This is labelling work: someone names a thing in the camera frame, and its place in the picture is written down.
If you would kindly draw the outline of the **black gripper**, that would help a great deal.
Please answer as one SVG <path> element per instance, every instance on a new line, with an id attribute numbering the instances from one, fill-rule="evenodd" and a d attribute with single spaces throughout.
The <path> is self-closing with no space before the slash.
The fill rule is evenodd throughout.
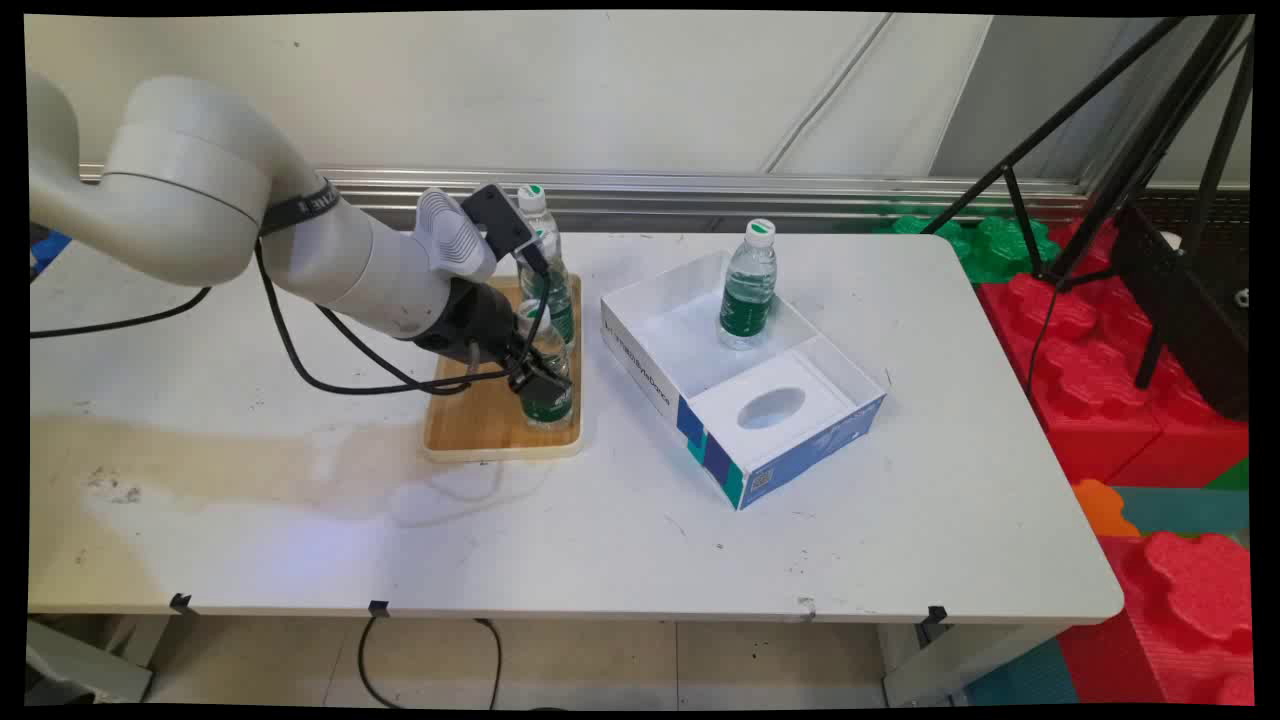
<path id="1" fill-rule="evenodd" d="M 444 310 L 413 343 L 463 365 L 476 348 L 477 365 L 509 370 L 507 384 L 518 397 L 559 397 L 568 391 L 568 377 L 548 364 L 550 336 L 521 334 L 509 300 L 489 284 L 451 279 Z"/>

